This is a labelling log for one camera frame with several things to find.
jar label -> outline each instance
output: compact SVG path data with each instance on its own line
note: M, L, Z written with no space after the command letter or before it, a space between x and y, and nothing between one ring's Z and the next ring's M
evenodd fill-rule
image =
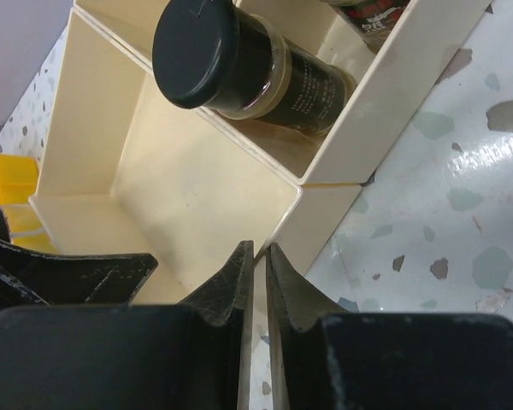
M345 79L333 68L287 41L292 75L285 96L259 120L305 134L327 130L339 117L346 100Z
M365 42L381 46L398 22L409 0L363 0L349 6L333 6L358 30Z

yellow plastic container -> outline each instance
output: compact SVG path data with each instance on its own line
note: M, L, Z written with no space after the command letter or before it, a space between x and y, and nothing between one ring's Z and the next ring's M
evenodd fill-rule
M0 154L0 205L28 203L37 182L38 167L33 158Z

jar lid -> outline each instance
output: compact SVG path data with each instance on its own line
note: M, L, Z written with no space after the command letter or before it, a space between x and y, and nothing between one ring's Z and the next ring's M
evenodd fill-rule
M160 91L182 108L209 102L233 71L238 43L231 0L171 0L158 22L152 50Z

cream plastic bin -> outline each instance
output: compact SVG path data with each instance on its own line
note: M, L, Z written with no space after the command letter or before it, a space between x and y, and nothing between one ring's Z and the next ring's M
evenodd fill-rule
M168 0L76 0L75 7L151 68L158 19ZM227 122L201 108L237 145L298 184L362 183L431 90L490 0L411 0L378 56L319 0L237 0L280 32L360 83L323 140L255 121Z
M182 299L244 239L279 242L305 272L360 187L297 186L207 112L170 104L144 64L76 13L31 198L55 246L152 253L138 303Z

terrazzo table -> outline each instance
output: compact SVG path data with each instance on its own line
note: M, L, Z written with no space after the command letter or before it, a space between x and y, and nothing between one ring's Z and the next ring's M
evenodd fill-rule
M43 157L64 34L0 134ZM513 0L458 51L307 278L350 311L489 312L513 320ZM251 409L272 408L268 337Z

